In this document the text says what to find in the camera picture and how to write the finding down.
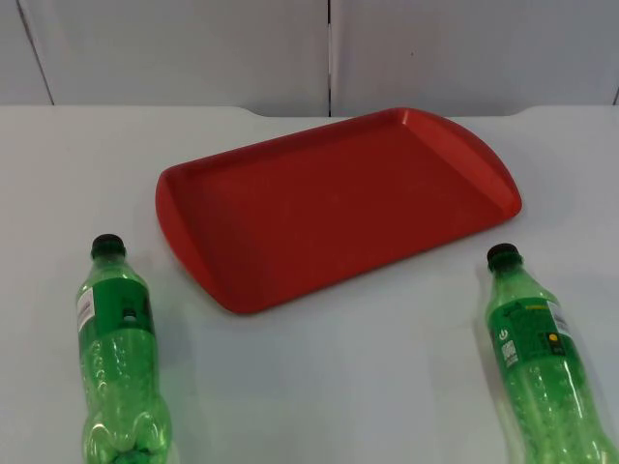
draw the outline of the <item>bottle label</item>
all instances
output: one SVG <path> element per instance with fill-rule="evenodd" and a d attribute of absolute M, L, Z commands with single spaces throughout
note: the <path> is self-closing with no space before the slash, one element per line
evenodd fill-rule
<path fill-rule="evenodd" d="M 148 290 L 128 278 L 96 283 L 77 301 L 80 350 L 92 341 L 119 329 L 153 331 Z"/>
<path fill-rule="evenodd" d="M 561 308 L 542 298 L 516 300 L 496 308 L 488 328 L 502 373 L 538 358 L 576 357 Z"/>

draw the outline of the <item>green bottle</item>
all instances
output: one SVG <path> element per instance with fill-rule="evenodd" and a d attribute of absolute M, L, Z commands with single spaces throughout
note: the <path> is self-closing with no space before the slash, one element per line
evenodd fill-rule
<path fill-rule="evenodd" d="M 77 293 L 86 464 L 164 464 L 170 445 L 148 289 L 125 254 L 119 237 L 95 239 L 94 264 Z"/>
<path fill-rule="evenodd" d="M 559 302 L 522 268 L 515 246 L 493 247 L 487 261 L 486 322 L 527 464 L 619 464 Z"/>

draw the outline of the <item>table surface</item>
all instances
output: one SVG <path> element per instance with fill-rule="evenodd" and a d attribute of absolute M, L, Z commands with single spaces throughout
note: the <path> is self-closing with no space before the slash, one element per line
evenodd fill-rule
<path fill-rule="evenodd" d="M 481 322 L 485 254 L 514 242 L 562 301 L 619 421 L 619 107 L 457 118 L 511 170 L 514 220 L 254 317 L 188 278 L 157 224 L 166 167 L 329 123 L 239 108 L 0 108 L 0 455 L 80 462 L 74 295 L 101 233 L 151 287 L 170 462 L 508 462 L 520 453 Z"/>

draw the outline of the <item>bottle cap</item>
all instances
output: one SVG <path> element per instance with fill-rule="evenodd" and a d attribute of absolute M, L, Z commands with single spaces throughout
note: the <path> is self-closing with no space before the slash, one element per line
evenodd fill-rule
<path fill-rule="evenodd" d="M 487 266 L 491 271 L 513 264 L 522 264 L 522 256 L 512 244 L 495 245 L 487 253 Z"/>
<path fill-rule="evenodd" d="M 103 234 L 93 241 L 90 255 L 93 259 L 106 254 L 122 254 L 125 256 L 127 251 L 120 237 L 114 234 Z"/>

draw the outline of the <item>white label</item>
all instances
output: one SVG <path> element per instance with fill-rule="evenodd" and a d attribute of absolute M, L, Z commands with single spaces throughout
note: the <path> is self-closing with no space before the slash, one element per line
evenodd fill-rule
<path fill-rule="evenodd" d="M 548 302 L 548 309 L 550 309 L 550 314 L 552 314 L 554 324 L 557 326 L 557 332 L 571 337 L 572 335 L 570 334 L 570 328 L 568 327 L 568 323 L 565 322 L 563 313 L 561 312 L 561 306 L 553 302 Z"/>
<path fill-rule="evenodd" d="M 513 363 L 517 363 L 518 354 L 516 353 L 516 346 L 514 345 L 514 341 L 510 340 L 505 343 L 501 347 L 501 351 L 503 352 L 503 360 L 505 361 L 505 365 L 509 367 Z"/>
<path fill-rule="evenodd" d="M 95 299 L 93 298 L 93 288 L 90 287 L 77 300 L 77 331 L 81 331 L 88 321 L 95 317 Z"/>

